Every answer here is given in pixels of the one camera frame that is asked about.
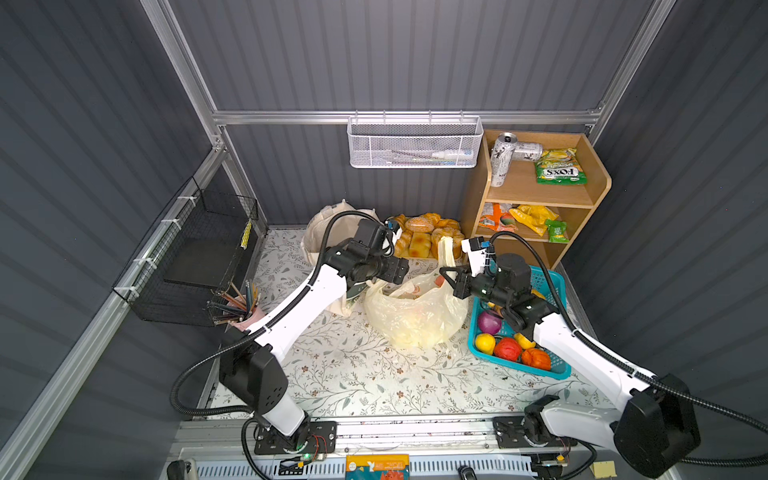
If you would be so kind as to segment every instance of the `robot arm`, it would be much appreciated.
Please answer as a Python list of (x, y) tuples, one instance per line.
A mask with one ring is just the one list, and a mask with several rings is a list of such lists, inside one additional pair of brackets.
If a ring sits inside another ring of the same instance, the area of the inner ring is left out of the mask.
[[(524, 430), (532, 445), (546, 444), (554, 437), (572, 437), (620, 453), (633, 468), (651, 478), (699, 445), (693, 406), (658, 392), (637, 377), (655, 378), (652, 372), (569, 325), (559, 300), (554, 306), (532, 295), (531, 268), (522, 257), (511, 253), (496, 256), (492, 242), (482, 237), (464, 240), (462, 249), (468, 254), (469, 266), (441, 269), (454, 295), (473, 295), (502, 306), (502, 317), (514, 331), (576, 368), (616, 407), (594, 409), (547, 396), (525, 410)], [(455, 280), (445, 275), (448, 271), (458, 273)], [(688, 391), (673, 376), (660, 381)]]
[[(372, 278), (402, 283), (408, 260), (392, 256), (401, 233), (394, 222), (384, 227), (361, 220), (354, 238), (329, 248), (318, 259), (316, 276), (304, 280), (277, 308), (248, 327), (246, 336), (263, 331), (253, 342), (222, 355), (219, 381), (280, 432), (286, 449), (304, 444), (309, 416), (286, 395), (288, 379), (280, 362), (311, 322), (352, 285)], [(242, 339), (238, 331), (229, 334), (232, 343)]]

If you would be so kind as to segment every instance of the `white plastic bag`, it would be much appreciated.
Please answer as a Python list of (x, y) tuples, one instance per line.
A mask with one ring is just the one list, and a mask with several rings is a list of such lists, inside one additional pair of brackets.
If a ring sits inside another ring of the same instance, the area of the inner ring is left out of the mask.
[(469, 313), (469, 298), (453, 296), (448, 282), (438, 287), (435, 280), (441, 266), (455, 266), (453, 239), (443, 237), (438, 244), (438, 268), (408, 280), (397, 290), (385, 294), (387, 285), (377, 280), (366, 292), (363, 306), (368, 321), (394, 346), (429, 348), (445, 342), (462, 327)]
[[(320, 255), (320, 244), (323, 242), (323, 234), (326, 232), (328, 223), (331, 218), (340, 212), (346, 212), (348, 210), (358, 210), (355, 207), (349, 205), (346, 200), (342, 199), (341, 202), (336, 205), (329, 205), (323, 208), (317, 215), (312, 217), (310, 223), (306, 226), (306, 232), (301, 239), (301, 251), (304, 253), (306, 261), (315, 266), (317, 263), (317, 257)], [(376, 216), (375, 210), (358, 210), (372, 217), (379, 219)], [(347, 215), (346, 217), (339, 218), (331, 229), (331, 234), (328, 236), (328, 247), (334, 247), (347, 238), (354, 237), (357, 231), (357, 224), (361, 221), (362, 217), (356, 215)], [(357, 301), (357, 297), (363, 289), (367, 287), (366, 284), (353, 286), (348, 292), (341, 298), (337, 299), (326, 307), (326, 312), (335, 313), (340, 316), (352, 315), (352, 307)]]

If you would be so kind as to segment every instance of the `white wire basket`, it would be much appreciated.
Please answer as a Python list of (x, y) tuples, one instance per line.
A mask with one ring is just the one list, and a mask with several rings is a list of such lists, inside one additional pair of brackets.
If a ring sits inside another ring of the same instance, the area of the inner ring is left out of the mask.
[(354, 168), (472, 168), (483, 129), (478, 116), (402, 112), (349, 117), (346, 133)]

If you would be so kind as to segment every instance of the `yellow lemon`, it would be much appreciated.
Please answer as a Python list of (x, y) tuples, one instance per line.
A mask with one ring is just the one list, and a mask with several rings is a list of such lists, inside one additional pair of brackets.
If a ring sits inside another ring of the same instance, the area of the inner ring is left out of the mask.
[(475, 346), (485, 355), (493, 355), (493, 349), (496, 347), (496, 339), (488, 333), (481, 333), (475, 337)]
[(516, 333), (515, 334), (515, 341), (520, 344), (521, 347), (523, 347), (523, 350), (532, 349), (536, 346), (536, 342), (532, 342), (531, 340), (525, 338), (525, 336), (522, 333)]

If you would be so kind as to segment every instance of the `black wire basket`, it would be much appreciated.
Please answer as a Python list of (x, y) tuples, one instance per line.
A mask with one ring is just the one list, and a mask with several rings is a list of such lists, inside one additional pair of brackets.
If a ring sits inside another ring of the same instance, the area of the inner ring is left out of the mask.
[(143, 320), (214, 326), (208, 303), (243, 282), (258, 240), (257, 211), (253, 198), (198, 190), (166, 221), (155, 247), (126, 265), (123, 273), (140, 264), (133, 283), (114, 291)]

